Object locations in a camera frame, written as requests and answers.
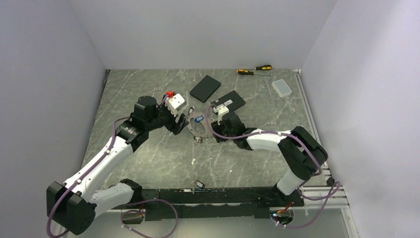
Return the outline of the large metal keyring with keys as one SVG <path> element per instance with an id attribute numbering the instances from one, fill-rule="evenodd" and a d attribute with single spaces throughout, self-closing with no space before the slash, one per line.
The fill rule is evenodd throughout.
<path id="1" fill-rule="evenodd" d="M 194 107 L 188 109 L 188 131 L 193 135 L 193 139 L 196 143 L 203 143 L 205 139 L 213 137 L 213 133 L 210 131 L 209 124 L 214 122 L 214 119 L 205 115 L 201 111 L 197 111 Z"/>

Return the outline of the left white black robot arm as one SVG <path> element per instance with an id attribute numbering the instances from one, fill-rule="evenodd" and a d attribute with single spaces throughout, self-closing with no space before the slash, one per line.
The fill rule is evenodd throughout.
<path id="1" fill-rule="evenodd" d="M 185 105 L 185 99 L 174 92 L 167 92 L 161 102 L 152 96 L 141 96 L 130 116 L 116 119 L 104 148 L 66 181 L 54 181 L 47 188 L 47 235 L 56 236 L 51 230 L 52 222 L 65 229 L 58 234 L 59 238 L 68 232 L 79 235 L 96 217 L 111 208 L 120 205 L 136 208 L 140 204 L 160 202 L 127 178 L 111 188 L 98 188 L 119 164 L 148 140 L 151 131 L 165 127 L 178 135 L 188 125 L 186 116 L 181 113 Z"/>

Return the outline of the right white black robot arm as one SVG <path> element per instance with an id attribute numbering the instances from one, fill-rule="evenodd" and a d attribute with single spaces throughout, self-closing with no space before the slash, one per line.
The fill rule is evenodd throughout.
<path id="1" fill-rule="evenodd" d="M 279 206 L 290 202 L 292 193 L 310 178 L 320 175 L 321 166 L 328 159 L 326 150 L 301 126 L 288 131 L 245 127 L 234 112 L 229 112 L 209 127 L 218 143 L 232 140 L 240 149 L 267 150 L 284 157 L 289 169 L 273 192 L 273 200 Z"/>

